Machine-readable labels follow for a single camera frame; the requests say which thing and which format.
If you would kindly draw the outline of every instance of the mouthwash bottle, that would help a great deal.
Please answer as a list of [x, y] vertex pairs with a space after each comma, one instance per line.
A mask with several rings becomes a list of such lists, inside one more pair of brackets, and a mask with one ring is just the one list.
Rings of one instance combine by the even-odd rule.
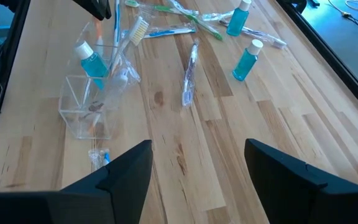
[[255, 62], [258, 60], [258, 54], [263, 47], [260, 40], [252, 40], [251, 44], [246, 48], [237, 67], [233, 70], [234, 78], [239, 81], [244, 81], [246, 76], [251, 71]]
[[[75, 52], [81, 59], [81, 66], [89, 77], [102, 78], [108, 75], [108, 68], [102, 57], [94, 52], [86, 41], [75, 46]], [[99, 89], [103, 89], [102, 80], [94, 80]]]
[[251, 5], [251, 0], [241, 0], [240, 6], [234, 10], [234, 14], [231, 17], [229, 26], [227, 27], [227, 34], [237, 37], [240, 35], [241, 30], [246, 23], [248, 18], [249, 6]]

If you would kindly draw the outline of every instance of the wooden table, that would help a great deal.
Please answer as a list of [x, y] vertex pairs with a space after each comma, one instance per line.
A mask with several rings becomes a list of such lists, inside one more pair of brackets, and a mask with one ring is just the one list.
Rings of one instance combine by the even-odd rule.
[[[224, 12], [239, 1], [180, 2]], [[220, 42], [200, 31], [144, 40], [142, 81], [125, 94], [110, 141], [74, 139], [58, 113], [65, 64], [89, 18], [69, 0], [31, 2], [0, 115], [0, 191], [58, 190], [91, 172], [92, 147], [109, 147], [114, 159], [144, 139], [153, 140], [154, 166], [141, 223], [267, 223], [247, 173], [246, 138], [358, 184], [358, 101], [274, 0], [255, 0], [247, 25], [288, 47], [266, 45], [245, 82], [231, 71], [249, 37]], [[195, 102], [183, 109], [195, 37]]]

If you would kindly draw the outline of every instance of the clear acrylic box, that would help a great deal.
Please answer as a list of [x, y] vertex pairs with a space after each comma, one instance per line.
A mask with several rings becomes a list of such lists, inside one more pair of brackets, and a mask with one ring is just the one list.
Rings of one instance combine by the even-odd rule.
[[[95, 81], [103, 82], [101, 90]], [[111, 93], [106, 78], [69, 75], [65, 78], [59, 99], [59, 113], [78, 139], [110, 139], [120, 93]]]

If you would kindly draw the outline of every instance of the toothbrush bristles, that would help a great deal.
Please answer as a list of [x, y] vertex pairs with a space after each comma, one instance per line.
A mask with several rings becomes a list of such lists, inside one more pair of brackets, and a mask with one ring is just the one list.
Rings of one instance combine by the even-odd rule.
[[131, 41], [132, 43], [134, 43], [134, 45], [137, 46], [140, 43], [140, 41], [143, 39], [144, 35], [146, 34], [148, 28], [149, 28], [149, 23], [147, 23], [142, 19], [134, 35], [131, 36]]

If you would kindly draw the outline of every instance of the gray floor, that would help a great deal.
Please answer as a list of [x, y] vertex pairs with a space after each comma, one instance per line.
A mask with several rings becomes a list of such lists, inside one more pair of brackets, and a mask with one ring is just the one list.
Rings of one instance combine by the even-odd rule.
[[[308, 6], [302, 12], [302, 16], [358, 79], [358, 26], [343, 18], [328, 0], [318, 1], [319, 7]], [[345, 0], [331, 0], [331, 2], [340, 10], [349, 12], [358, 19], [358, 11], [347, 7]]]

